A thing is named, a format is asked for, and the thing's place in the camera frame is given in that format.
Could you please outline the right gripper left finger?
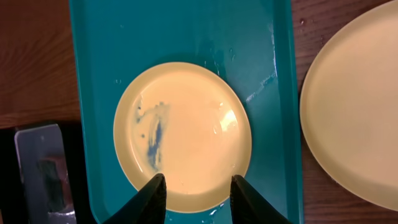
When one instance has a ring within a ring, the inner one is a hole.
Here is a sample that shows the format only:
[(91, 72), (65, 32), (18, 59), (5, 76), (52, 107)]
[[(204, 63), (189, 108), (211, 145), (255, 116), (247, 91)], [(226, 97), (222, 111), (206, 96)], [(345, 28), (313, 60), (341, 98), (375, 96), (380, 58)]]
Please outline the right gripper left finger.
[(164, 224), (166, 199), (165, 176), (159, 173), (104, 224)]

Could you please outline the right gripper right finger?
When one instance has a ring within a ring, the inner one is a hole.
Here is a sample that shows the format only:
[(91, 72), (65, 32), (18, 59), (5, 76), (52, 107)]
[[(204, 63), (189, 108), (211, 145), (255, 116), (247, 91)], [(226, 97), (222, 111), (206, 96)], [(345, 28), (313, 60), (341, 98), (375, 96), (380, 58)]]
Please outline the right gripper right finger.
[(291, 224), (241, 175), (232, 176), (229, 197), (233, 224)]

